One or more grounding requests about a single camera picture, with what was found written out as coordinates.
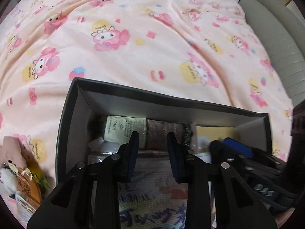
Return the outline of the person's hand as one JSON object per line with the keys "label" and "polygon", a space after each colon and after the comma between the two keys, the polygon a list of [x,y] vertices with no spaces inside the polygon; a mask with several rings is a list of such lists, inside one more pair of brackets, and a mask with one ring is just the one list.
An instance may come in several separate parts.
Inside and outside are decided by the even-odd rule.
{"label": "person's hand", "polygon": [[298,228],[299,214],[295,208],[289,208],[287,211],[275,216],[275,222],[278,228]]}

